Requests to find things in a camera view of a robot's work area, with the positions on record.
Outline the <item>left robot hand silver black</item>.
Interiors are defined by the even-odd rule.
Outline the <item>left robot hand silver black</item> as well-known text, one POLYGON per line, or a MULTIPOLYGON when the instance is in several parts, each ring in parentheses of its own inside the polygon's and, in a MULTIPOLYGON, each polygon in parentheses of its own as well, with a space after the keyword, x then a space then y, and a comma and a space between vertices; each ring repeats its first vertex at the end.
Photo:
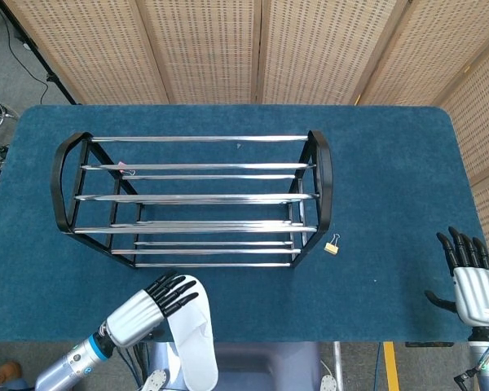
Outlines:
POLYGON ((104 321, 100 334, 119 348, 138 344, 199 296, 197 284, 196 279, 176 271, 160 276, 114 310, 104 321))

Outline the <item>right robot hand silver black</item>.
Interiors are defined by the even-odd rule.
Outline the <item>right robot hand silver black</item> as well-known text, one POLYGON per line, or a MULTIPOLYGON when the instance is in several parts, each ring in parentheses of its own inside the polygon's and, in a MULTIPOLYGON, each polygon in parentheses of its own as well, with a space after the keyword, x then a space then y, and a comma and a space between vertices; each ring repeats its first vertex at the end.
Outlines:
POLYGON ((448 235, 438 232, 455 300, 444 300, 426 290, 427 300, 439 309, 456 314, 469 327, 489 327, 489 252, 477 237, 470 238, 450 226, 448 235))

